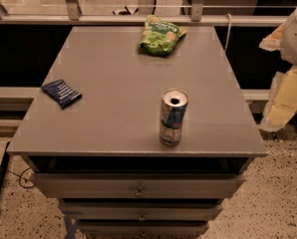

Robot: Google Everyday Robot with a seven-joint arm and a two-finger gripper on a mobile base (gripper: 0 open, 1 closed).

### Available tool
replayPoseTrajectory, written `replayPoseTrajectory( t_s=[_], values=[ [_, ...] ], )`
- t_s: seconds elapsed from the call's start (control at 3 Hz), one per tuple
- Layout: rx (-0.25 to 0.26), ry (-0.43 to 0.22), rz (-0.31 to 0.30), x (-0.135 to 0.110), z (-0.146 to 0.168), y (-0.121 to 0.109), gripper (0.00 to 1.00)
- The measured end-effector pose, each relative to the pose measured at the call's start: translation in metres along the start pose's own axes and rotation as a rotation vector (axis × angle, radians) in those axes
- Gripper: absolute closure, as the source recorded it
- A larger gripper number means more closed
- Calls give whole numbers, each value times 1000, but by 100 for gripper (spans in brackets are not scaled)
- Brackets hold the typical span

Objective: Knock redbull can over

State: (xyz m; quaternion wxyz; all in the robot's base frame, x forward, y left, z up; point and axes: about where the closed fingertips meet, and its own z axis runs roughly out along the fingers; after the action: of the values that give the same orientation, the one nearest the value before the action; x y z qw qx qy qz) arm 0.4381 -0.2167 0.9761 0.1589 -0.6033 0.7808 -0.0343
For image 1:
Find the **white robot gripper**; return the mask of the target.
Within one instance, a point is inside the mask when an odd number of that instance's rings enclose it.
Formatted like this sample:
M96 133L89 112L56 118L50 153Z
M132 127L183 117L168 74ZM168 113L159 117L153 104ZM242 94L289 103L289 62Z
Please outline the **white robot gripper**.
M278 131L297 113L297 8L259 44L265 51L279 51L281 58L294 66L287 73L277 72L272 80L269 101L263 112L260 128Z

